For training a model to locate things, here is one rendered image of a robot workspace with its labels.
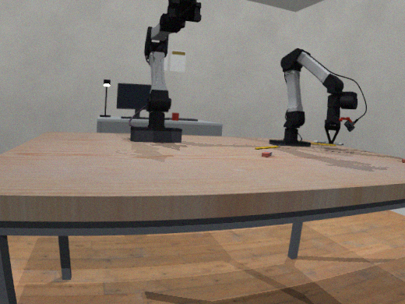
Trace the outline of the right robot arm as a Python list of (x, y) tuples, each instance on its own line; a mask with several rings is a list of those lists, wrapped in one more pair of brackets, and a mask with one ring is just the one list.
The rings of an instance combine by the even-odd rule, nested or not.
[[(169, 19), (168, 10), (169, 6), (167, 14), (163, 13), (155, 27), (148, 27), (146, 34), (144, 55), (149, 59), (151, 68), (151, 90), (146, 106), (146, 111), (150, 113), (149, 128), (131, 126), (131, 130), (182, 132), (182, 129), (164, 126), (165, 114), (163, 113), (171, 109), (171, 99), (164, 80), (164, 57), (167, 56), (168, 37), (169, 34), (177, 33), (185, 27), (185, 22), (176, 23)], [(165, 37), (167, 37), (166, 40)]]

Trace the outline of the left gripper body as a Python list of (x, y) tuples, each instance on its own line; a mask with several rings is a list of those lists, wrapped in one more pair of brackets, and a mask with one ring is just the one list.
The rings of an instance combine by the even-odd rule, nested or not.
[(327, 116), (325, 119), (325, 126), (340, 127), (340, 122), (343, 120), (350, 120), (350, 118), (340, 118), (340, 108), (327, 108)]

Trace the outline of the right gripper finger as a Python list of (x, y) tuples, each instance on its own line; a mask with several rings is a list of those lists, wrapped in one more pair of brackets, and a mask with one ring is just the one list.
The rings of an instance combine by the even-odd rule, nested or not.
[[(188, 7), (188, 2), (192, 3), (189, 7)], [(181, 19), (186, 19), (188, 14), (192, 11), (194, 5), (195, 5), (195, 0), (180, 0), (179, 17)]]
[[(188, 2), (188, 7), (191, 5), (191, 2)], [(195, 7), (196, 7), (196, 0), (195, 0), (195, 5), (192, 9), (192, 11), (188, 14), (188, 19), (195, 19)]]

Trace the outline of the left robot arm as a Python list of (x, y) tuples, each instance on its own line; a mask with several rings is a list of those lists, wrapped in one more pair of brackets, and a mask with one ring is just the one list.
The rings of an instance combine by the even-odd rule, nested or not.
[(311, 143), (305, 141), (298, 142), (297, 128), (300, 128), (305, 123), (305, 112), (301, 104), (300, 89), (302, 66), (319, 79), (322, 85), (327, 88), (327, 93), (331, 93), (328, 96), (327, 108), (357, 108), (357, 93), (343, 92), (343, 81), (309, 56), (309, 52), (307, 53), (300, 48), (296, 48), (281, 59), (280, 65), (287, 80), (288, 112), (286, 112), (287, 121), (283, 125), (283, 127), (287, 128), (284, 133), (284, 141), (269, 140), (271, 143), (311, 145)]

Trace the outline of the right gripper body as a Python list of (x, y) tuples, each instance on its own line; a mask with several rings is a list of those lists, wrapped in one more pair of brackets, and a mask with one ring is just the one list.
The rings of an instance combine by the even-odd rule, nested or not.
[(185, 21), (199, 22), (201, 20), (201, 2), (197, 2), (197, 5), (195, 7), (195, 19), (188, 19), (188, 17), (186, 19), (180, 19), (178, 15), (178, 9), (180, 11), (180, 0), (169, 0), (168, 18), (174, 20), (176, 23), (183, 23)]

